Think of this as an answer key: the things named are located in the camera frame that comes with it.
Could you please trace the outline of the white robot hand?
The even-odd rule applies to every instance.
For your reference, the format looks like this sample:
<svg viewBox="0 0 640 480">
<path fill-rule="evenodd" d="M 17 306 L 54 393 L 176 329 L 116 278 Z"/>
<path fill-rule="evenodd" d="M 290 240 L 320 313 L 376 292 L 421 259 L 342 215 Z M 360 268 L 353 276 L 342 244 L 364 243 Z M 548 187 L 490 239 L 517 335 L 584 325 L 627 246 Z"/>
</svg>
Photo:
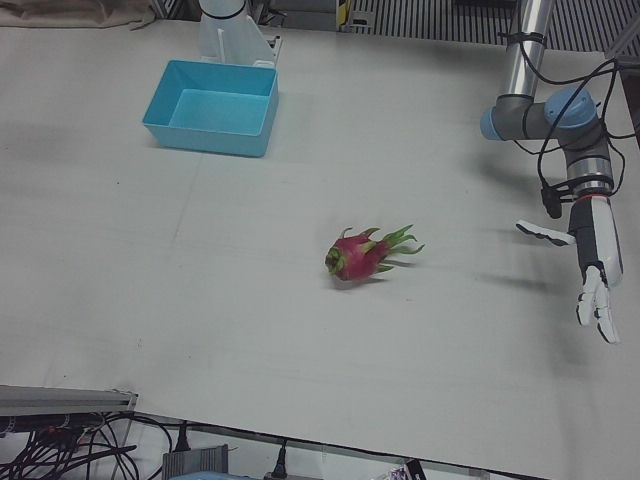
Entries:
<svg viewBox="0 0 640 480">
<path fill-rule="evenodd" d="M 587 195 L 571 208 L 567 232 L 551 230 L 519 220 L 521 232 L 544 239 L 556 246 L 577 249 L 582 287 L 576 304 L 576 316 L 582 326 L 595 323 L 600 335 L 616 345 L 620 336 L 614 324 L 610 291 L 623 276 L 619 237 L 610 200 L 604 195 Z"/>
</svg>

